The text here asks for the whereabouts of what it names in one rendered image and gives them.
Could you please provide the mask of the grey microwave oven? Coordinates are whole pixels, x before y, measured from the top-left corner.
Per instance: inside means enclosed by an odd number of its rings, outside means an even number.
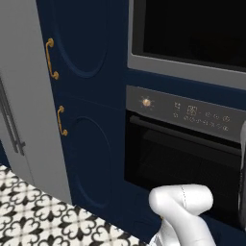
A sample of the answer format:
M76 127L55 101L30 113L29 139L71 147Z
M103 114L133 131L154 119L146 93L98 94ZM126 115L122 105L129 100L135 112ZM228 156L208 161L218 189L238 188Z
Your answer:
M187 62L162 60L158 58L134 55L134 3L129 0L129 24L128 24L128 67L145 72L167 75L181 79L208 83L217 86L227 86L246 90L246 72L232 71L228 69L209 67Z

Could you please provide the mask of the black built-in oven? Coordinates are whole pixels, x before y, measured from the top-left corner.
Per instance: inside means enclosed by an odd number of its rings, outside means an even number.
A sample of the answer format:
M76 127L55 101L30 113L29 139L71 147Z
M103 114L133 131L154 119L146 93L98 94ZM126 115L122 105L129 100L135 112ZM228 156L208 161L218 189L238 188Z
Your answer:
M150 107L143 106L145 98L151 101ZM239 144L241 127L246 121L246 111L139 86L126 88L127 111Z

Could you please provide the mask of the tall navy cupboard door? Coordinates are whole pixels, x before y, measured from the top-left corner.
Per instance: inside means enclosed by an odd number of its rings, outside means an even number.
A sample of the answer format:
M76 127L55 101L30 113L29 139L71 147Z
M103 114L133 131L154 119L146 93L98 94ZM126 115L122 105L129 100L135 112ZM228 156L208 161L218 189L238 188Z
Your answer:
M36 0L59 96L124 107L128 0Z

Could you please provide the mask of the black oven door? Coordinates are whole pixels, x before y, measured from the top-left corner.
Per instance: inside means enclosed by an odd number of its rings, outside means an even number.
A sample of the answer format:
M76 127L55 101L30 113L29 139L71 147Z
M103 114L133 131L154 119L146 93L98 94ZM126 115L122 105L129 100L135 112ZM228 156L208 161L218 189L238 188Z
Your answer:
M133 115L154 124L165 123L126 112L125 180L146 190L162 185L205 185L213 195L207 215L242 229L237 210L241 155L138 126L130 122Z

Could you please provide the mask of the grey fridge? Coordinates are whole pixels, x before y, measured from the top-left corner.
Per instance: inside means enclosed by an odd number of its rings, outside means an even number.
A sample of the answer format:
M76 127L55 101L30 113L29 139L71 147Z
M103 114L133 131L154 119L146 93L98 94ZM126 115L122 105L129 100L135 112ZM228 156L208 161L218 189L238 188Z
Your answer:
M0 105L0 140L13 173L69 204L71 195L36 0L0 0L0 78L24 155L16 153Z

